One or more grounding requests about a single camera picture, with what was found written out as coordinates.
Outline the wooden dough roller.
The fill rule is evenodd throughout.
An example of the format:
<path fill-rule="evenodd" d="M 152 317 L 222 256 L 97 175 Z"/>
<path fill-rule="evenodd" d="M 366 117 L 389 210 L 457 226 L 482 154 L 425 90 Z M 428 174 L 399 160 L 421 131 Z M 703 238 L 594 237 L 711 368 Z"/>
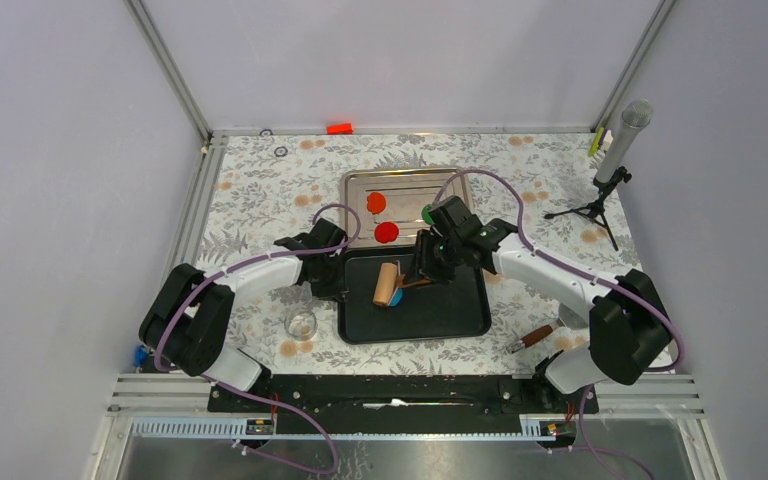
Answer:
<path fill-rule="evenodd" d="M 406 289 L 418 288 L 430 284 L 431 282 L 427 279 L 406 281 L 405 275 L 401 273 L 401 265 L 399 262 L 385 262 L 381 264 L 379 269 L 372 302 L 377 307 L 385 308 L 388 307 L 387 303 L 396 288 L 401 288 L 404 295 Z"/>

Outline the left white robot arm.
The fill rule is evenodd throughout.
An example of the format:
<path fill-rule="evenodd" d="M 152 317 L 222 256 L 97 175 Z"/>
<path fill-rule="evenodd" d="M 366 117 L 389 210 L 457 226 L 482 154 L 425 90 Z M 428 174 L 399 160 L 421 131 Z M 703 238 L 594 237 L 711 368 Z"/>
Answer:
<path fill-rule="evenodd" d="M 342 253 L 350 237 L 319 218 L 308 232 L 274 242 L 271 250 L 214 273 L 188 263 L 174 267 L 149 308 L 138 337 L 164 368 L 177 368 L 232 387 L 248 411 L 269 401 L 267 368 L 225 344 L 231 314 L 245 302 L 307 283 L 312 294 L 336 301 L 345 292 Z"/>

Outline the black plastic tray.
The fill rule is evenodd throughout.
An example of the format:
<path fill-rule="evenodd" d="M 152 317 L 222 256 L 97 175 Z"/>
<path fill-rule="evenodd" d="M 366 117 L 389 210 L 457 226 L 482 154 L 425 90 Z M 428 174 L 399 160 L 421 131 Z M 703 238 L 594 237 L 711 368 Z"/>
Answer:
<path fill-rule="evenodd" d="M 492 325 L 483 271 L 460 266 L 449 284 L 411 288 L 393 307 L 373 304 L 384 263 L 404 267 L 409 247 L 352 250 L 345 255 L 347 292 L 338 304 L 338 334 L 349 344 L 477 337 Z"/>

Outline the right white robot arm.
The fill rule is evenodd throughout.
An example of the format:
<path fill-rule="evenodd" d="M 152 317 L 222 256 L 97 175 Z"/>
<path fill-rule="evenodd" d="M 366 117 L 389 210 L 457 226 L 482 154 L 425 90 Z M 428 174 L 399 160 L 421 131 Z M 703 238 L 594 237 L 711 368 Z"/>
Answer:
<path fill-rule="evenodd" d="M 535 288 L 586 321 L 589 340 L 547 359 L 533 386 L 535 402 L 557 412 L 579 389 L 612 380 L 632 385 L 676 341 L 651 279 L 632 269 L 612 276 L 594 271 L 521 238 L 501 219 L 482 223 L 452 195 L 432 204 L 432 224 L 416 237 L 405 283 L 447 284 L 460 266 L 478 267 Z"/>

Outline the blue dough piece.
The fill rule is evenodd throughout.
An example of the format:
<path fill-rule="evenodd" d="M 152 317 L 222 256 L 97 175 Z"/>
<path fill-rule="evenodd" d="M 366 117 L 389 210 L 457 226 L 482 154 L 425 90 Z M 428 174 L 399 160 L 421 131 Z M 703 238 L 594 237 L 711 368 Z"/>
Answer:
<path fill-rule="evenodd" d="M 391 296 L 389 302 L 387 303 L 388 307 L 394 307 L 400 303 L 400 301 L 403 298 L 403 290 L 401 288 L 396 288 L 393 292 L 393 295 Z"/>

